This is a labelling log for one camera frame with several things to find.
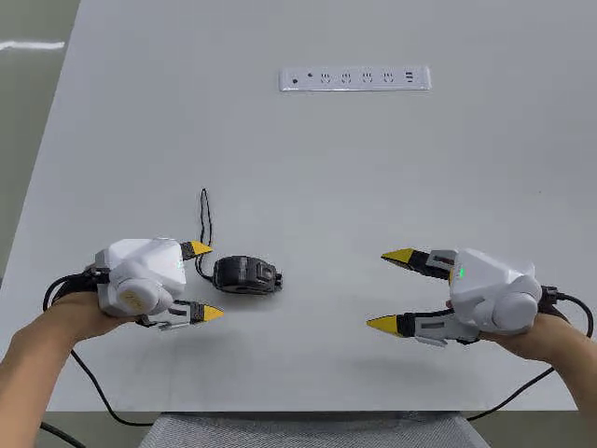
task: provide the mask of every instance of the gray floor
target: gray floor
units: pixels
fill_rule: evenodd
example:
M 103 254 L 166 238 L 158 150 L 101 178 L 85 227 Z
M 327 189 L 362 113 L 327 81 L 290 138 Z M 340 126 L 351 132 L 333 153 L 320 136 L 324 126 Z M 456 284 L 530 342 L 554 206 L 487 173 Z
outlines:
M 78 0 L 3 0 L 0 6 L 0 276 L 17 228 L 65 49 L 2 49 L 10 41 L 66 42 Z M 153 413 L 126 413 L 151 421 Z M 94 446 L 137 446 L 146 429 L 122 427 L 107 413 L 48 413 L 46 420 Z M 487 442 L 506 447 L 589 447 L 578 413 L 497 413 L 475 423 Z M 39 447 L 63 447 L 40 434 Z

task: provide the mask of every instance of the table surface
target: table surface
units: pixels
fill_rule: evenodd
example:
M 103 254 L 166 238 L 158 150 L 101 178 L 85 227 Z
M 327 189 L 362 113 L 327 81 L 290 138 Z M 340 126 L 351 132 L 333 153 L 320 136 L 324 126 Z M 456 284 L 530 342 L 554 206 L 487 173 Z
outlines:
M 202 328 L 81 344 L 118 410 L 472 410 L 545 366 L 368 328 L 433 311 L 447 286 L 380 259 L 475 247 L 530 259 L 593 307 L 594 2 L 81 2 L 0 301 L 0 353 L 48 284 L 122 238 L 197 237 L 281 268 L 226 296 L 189 264 Z M 428 92 L 281 93 L 280 68 L 431 67 Z M 582 315 L 565 308 L 573 321 Z M 509 409 L 571 409 L 554 375 Z M 69 361 L 54 411 L 103 408 Z

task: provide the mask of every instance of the black cord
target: black cord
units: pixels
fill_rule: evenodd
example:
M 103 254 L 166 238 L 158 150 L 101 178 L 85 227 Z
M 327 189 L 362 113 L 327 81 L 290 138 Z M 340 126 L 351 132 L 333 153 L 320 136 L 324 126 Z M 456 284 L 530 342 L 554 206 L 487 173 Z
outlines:
M 42 304 L 42 309 L 44 310 L 44 312 L 47 311 L 47 309 L 55 302 L 58 301 L 61 297 L 55 297 L 53 300 L 51 300 L 51 296 L 52 296 L 52 292 L 54 291 L 54 289 L 56 289 L 56 287 L 58 287 L 61 284 L 64 284 L 66 282 L 68 282 L 69 280 L 80 280 L 83 278 L 91 278 L 93 277 L 93 273 L 89 272 L 89 271 L 85 271 L 84 273 L 75 273 L 72 275 L 66 275 L 65 277 L 61 277 L 58 280 L 56 280 L 55 282 L 53 282 L 48 290 L 46 291 L 46 295 L 44 296 L 44 302 Z M 91 382 L 93 383 L 93 386 L 95 387 L 95 390 L 97 390 L 97 393 L 100 395 L 100 398 L 102 399 L 102 402 L 104 403 L 105 408 L 107 409 L 108 413 L 110 414 L 110 416 L 116 420 L 117 422 L 119 422 L 122 425 L 126 425 L 128 427 L 151 427 L 153 426 L 152 423 L 136 423 L 136 422 L 130 422 L 128 420 L 125 420 L 121 417 L 119 417 L 114 410 L 112 409 L 112 406 L 110 406 L 109 401 L 107 400 L 107 398 L 105 397 L 105 393 L 102 390 L 102 387 L 100 386 L 100 383 L 97 381 L 97 378 L 95 378 L 95 375 L 91 372 L 90 368 L 87 367 L 87 365 L 85 364 L 85 362 L 83 362 L 83 359 L 81 359 L 81 357 L 76 353 L 75 350 L 71 350 L 71 356 L 73 357 L 73 359 L 76 361 L 76 363 L 79 365 L 79 367 L 87 374 L 87 376 L 90 378 Z M 45 428 L 44 426 L 48 426 L 50 427 L 50 425 L 48 425 L 47 423 L 42 422 L 41 424 L 41 428 L 45 429 L 46 431 L 49 431 L 49 429 Z
M 201 243 L 205 244 L 205 221 L 203 220 L 203 216 L 205 215 L 205 209 L 206 209 L 207 210 L 207 223 L 209 225 L 209 240 L 207 242 L 207 245 L 209 245 L 211 247 L 214 224 L 212 222 L 212 212 L 209 208 L 209 198 L 207 196 L 207 189 L 201 190 L 201 195 L 199 197 L 199 205 L 200 205 L 199 214 L 200 214 L 200 219 L 201 219 L 201 234 L 199 237 L 199 241 Z M 211 282 L 213 277 L 211 275 L 207 275 L 206 273 L 204 273 L 203 268 L 201 266 L 204 256 L 205 256 L 205 254 L 202 254 L 195 258 L 195 269 L 197 270 L 197 273 L 201 277 L 203 277 L 205 280 L 209 280 Z
M 69 436 L 64 431 L 58 429 L 57 427 L 53 427 L 52 425 L 45 423 L 45 422 L 41 422 L 41 425 L 39 427 L 41 429 L 43 429 L 44 431 L 47 431 L 50 434 L 53 434 L 54 436 L 58 437 L 59 439 L 62 439 L 69 445 L 74 446 L 75 448 L 85 448 L 85 445 L 83 443 L 81 443 L 74 437 Z
M 93 383 L 93 386 L 95 387 L 95 390 L 97 390 L 97 393 L 100 396 L 100 399 L 102 399 L 102 401 L 104 402 L 105 408 L 107 409 L 108 413 L 114 420 L 116 420 L 117 422 L 119 422 L 122 425 L 126 425 L 127 427 L 152 427 L 153 426 L 153 423 L 129 422 L 128 420 L 125 420 L 125 419 L 119 417 L 112 409 L 112 406 L 110 406 L 110 403 L 108 402 L 108 399 L 105 397 L 104 391 L 102 390 L 100 383 L 97 381 L 97 378 L 95 378 L 95 375 L 93 373 L 91 373 L 90 368 L 87 367 L 87 365 L 83 362 L 83 359 L 81 359 L 81 357 L 76 353 L 75 350 L 71 350 L 71 356 L 76 361 L 76 363 L 80 366 L 80 368 L 83 369 L 83 371 L 87 374 L 87 376 L 89 376 L 91 382 Z
M 587 333 L 586 333 L 586 335 L 588 338 L 590 338 L 593 335 L 593 313 L 591 312 L 590 308 L 582 300 L 577 299 L 576 297 L 573 297 L 573 296 L 569 296 L 568 294 L 562 294 L 561 292 L 556 293 L 556 299 L 559 301 L 571 301 L 571 302 L 577 304 L 580 308 L 582 308 L 582 310 L 587 315 Z M 468 417 L 466 420 L 468 420 L 469 422 L 474 422 L 475 420 L 479 420 L 480 418 L 482 418 L 486 415 L 489 415 L 490 413 L 494 413 L 495 411 L 502 409 L 504 406 L 506 406 L 510 401 L 515 399 L 518 395 L 520 395 L 526 389 L 528 389 L 532 385 L 538 383 L 543 378 L 545 378 L 546 376 L 550 375 L 553 372 L 555 372 L 555 370 L 553 369 L 553 367 L 550 367 L 543 373 L 539 373 L 531 381 L 525 383 L 524 385 L 522 385 L 521 387 L 516 389 L 516 391 L 514 391 L 514 393 L 512 395 L 510 395 L 507 399 L 505 399 L 498 405 L 493 406 L 488 411 L 485 411 L 483 413 L 478 413 L 477 415 L 473 415 L 472 417 Z

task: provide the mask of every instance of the hand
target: hand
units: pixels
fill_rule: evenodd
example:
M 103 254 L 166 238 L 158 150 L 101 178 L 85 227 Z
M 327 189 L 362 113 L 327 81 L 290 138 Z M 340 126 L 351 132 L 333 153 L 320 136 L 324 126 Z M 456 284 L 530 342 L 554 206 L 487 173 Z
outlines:
M 485 341 L 499 343 L 517 357 L 554 364 L 565 355 L 571 341 L 586 339 L 585 335 L 555 315 L 537 314 L 535 323 L 526 333 L 504 335 L 482 332 Z
M 42 322 L 68 332 L 73 343 L 101 336 L 136 317 L 112 317 L 100 310 L 94 292 L 76 292 L 56 301 L 43 315 Z

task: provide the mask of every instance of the tape measure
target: tape measure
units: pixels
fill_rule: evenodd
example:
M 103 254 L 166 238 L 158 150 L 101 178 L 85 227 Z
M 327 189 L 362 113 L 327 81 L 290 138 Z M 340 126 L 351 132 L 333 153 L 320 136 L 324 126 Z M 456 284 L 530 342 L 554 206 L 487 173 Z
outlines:
M 212 283 L 225 292 L 265 295 L 282 289 L 282 274 L 262 259 L 236 255 L 215 262 Z

